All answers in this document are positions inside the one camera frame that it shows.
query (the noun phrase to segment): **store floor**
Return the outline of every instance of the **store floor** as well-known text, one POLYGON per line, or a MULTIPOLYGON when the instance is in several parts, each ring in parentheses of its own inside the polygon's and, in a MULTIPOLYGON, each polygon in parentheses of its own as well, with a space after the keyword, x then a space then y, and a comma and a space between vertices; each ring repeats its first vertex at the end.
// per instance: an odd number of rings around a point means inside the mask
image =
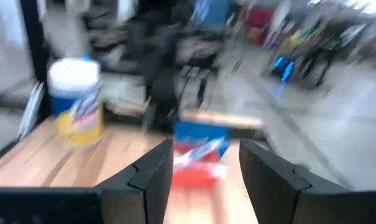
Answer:
MULTIPOLYGON (((49 24, 58 49, 82 55, 82 35, 72 17, 51 9, 49 24)), ((0 90, 31 75, 25 52, 18 56, 3 48, 0 44, 0 55, 14 56, 0 57, 0 90)), ((204 109, 259 117, 280 156, 350 189, 376 189, 376 70, 371 64, 336 63, 325 85, 309 91, 261 77, 268 52, 256 47, 245 48, 241 67, 231 73, 238 55, 227 55, 230 65, 209 84, 204 109)), ((31 86, 13 94, 28 96, 31 86)), ((184 104, 193 103, 197 87, 188 85, 184 104)), ((0 110, 0 146, 16 136, 18 119, 19 114, 0 110)))

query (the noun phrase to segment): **wooden shelf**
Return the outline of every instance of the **wooden shelf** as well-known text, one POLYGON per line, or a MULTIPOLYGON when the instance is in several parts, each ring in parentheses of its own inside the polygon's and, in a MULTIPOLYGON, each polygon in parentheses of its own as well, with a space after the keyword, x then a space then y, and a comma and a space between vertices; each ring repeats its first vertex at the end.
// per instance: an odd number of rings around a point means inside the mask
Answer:
MULTIPOLYGON (((47 119, 0 158, 0 186, 92 187, 167 137, 171 136, 145 134, 132 126, 107 125, 97 145, 71 147, 62 144, 53 119, 47 119)), ((222 159, 229 168, 227 177, 211 190, 172 188, 165 223, 257 223, 242 180, 238 153, 239 142, 235 140, 222 159)))

